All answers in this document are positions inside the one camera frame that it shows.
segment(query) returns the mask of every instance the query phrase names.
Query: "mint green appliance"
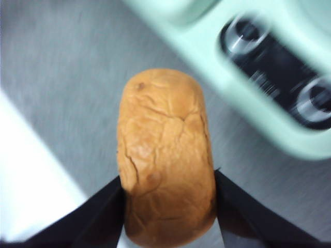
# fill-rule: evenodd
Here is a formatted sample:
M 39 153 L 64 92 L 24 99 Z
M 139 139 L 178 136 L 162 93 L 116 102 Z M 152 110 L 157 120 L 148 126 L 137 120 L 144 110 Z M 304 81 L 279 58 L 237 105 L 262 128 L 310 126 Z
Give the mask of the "mint green appliance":
M 124 2 L 282 150 L 331 157 L 331 1 Z

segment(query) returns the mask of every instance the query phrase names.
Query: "bread roll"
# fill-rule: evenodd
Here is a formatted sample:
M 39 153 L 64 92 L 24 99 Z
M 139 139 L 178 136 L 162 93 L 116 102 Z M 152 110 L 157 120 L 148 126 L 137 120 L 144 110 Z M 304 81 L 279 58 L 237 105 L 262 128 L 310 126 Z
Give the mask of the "bread roll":
M 117 161 L 125 230 L 143 247 L 175 247 L 216 217 L 216 190 L 202 89 L 176 70 L 150 69 L 125 86 Z

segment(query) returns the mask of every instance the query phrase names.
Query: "black control panel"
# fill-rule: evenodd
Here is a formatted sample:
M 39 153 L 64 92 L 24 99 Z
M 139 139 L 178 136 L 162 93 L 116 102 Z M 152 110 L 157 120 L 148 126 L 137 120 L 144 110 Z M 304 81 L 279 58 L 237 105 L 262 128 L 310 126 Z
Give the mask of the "black control panel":
M 331 77 L 321 76 L 281 45 L 258 18 L 241 16 L 220 33 L 223 52 L 301 125 L 331 127 Z

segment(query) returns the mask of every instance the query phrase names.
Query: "gray carpet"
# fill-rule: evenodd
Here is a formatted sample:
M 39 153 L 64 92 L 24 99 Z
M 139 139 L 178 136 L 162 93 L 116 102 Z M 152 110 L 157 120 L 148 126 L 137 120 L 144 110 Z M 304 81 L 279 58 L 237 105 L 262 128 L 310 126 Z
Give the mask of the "gray carpet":
M 275 148 L 122 2 L 2 1 L 1 26 L 2 90 L 88 195 L 117 175 L 126 81 L 147 68 L 174 68 L 204 89 L 215 168 L 331 241 L 331 161 L 300 161 Z M 217 228 L 189 247 L 219 247 Z

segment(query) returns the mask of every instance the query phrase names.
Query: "knob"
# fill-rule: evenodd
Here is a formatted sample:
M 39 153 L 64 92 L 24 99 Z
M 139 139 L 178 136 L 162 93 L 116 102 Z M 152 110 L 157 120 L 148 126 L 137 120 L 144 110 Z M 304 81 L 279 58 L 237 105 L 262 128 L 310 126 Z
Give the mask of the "knob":
M 240 15 L 225 31 L 225 47 L 230 54 L 245 55 L 253 51 L 268 33 L 269 24 L 261 15 Z
M 310 122 L 321 122 L 331 118 L 331 76 L 312 80 L 299 93 L 299 114 Z

